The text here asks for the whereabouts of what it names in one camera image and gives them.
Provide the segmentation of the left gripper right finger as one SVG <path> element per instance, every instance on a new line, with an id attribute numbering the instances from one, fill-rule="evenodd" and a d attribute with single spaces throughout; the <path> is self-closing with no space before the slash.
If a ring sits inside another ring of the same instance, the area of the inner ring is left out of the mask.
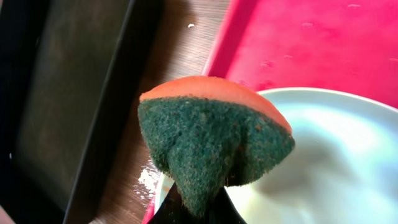
<path id="1" fill-rule="evenodd" d="M 235 209 L 225 188 L 221 188 L 214 199 L 213 224 L 246 224 Z"/>

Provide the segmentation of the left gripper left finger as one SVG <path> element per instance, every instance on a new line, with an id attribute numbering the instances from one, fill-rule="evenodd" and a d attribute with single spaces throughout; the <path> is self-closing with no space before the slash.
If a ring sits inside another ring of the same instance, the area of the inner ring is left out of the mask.
<path id="1" fill-rule="evenodd" d="M 184 207 L 178 187 L 173 184 L 160 208 L 148 224 L 188 224 L 190 214 Z"/>

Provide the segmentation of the orange green scrub sponge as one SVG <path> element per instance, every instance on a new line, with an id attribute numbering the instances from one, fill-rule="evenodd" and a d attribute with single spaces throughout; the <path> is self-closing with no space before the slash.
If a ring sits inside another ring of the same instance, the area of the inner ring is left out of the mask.
<path id="1" fill-rule="evenodd" d="M 163 83 L 140 96 L 138 118 L 153 163 L 196 217 L 220 189 L 260 179 L 295 147 L 290 124 L 270 101 L 223 78 Z"/>

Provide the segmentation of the light blue plate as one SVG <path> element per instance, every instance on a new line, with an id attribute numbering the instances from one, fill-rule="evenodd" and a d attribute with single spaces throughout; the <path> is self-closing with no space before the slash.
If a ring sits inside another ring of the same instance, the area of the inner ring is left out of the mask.
<path id="1" fill-rule="evenodd" d="M 397 222 L 396 110 L 318 89 L 267 96 L 291 123 L 295 147 L 260 179 L 224 187 L 246 223 Z M 189 223 L 213 223 L 213 202 L 202 217 L 188 211 Z"/>

